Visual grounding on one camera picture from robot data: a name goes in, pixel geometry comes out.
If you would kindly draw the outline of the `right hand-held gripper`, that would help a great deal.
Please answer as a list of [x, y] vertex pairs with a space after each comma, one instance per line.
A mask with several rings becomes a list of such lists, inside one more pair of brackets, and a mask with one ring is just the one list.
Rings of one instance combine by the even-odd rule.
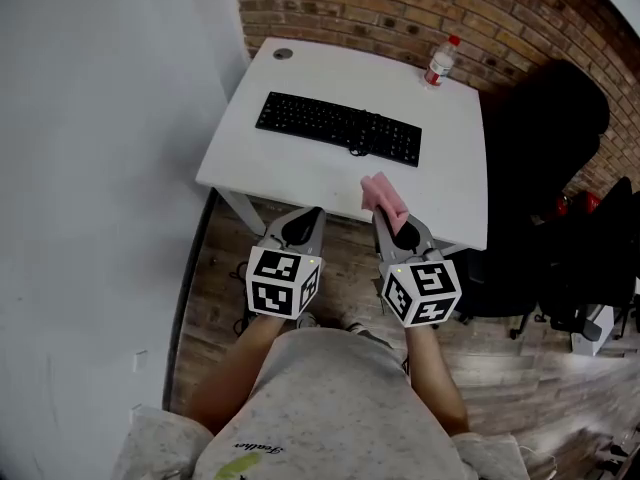
[[405, 328], [445, 322], [461, 299], [461, 285], [428, 227], [410, 215], [395, 233], [381, 207], [373, 210], [372, 224], [381, 299]]

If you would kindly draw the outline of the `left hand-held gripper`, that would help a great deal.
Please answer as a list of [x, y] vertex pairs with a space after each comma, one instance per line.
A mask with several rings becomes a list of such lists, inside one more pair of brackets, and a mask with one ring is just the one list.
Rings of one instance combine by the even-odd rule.
[[295, 320], [319, 290], [326, 212], [314, 206], [274, 220], [245, 273], [251, 312]]

